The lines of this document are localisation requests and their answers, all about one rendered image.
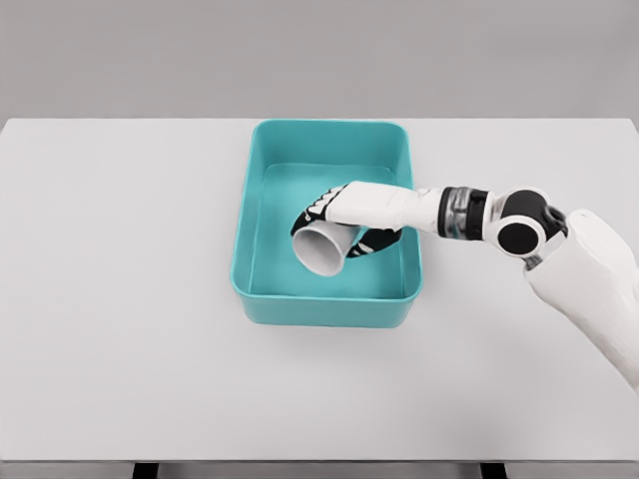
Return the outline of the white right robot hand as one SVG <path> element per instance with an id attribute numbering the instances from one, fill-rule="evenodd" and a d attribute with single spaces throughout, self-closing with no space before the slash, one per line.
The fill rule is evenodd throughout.
<path id="1" fill-rule="evenodd" d="M 360 181 L 334 187 L 300 213 L 291 236 L 316 221 L 324 221 L 365 228 L 346 254 L 348 258 L 381 251 L 401 239 L 413 194 L 406 188 Z"/>

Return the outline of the teal plastic basket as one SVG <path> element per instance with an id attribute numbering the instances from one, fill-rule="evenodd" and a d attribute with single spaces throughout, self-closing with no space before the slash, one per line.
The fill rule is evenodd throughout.
<path id="1" fill-rule="evenodd" d="M 231 268 L 250 320 L 372 328 L 404 321 L 423 284 L 417 231 L 347 260 L 333 277 L 310 272 L 294 253 L 291 229 L 300 213 L 350 181 L 412 187 L 407 131 L 357 120 L 270 119 L 255 127 Z"/>

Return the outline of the white paper cup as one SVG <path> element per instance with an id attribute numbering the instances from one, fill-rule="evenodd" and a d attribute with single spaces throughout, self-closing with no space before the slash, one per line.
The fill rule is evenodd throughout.
<path id="1" fill-rule="evenodd" d="M 293 235 L 293 250 L 300 263 L 314 274 L 335 276 L 344 266 L 346 255 L 361 227 L 315 221 Z"/>

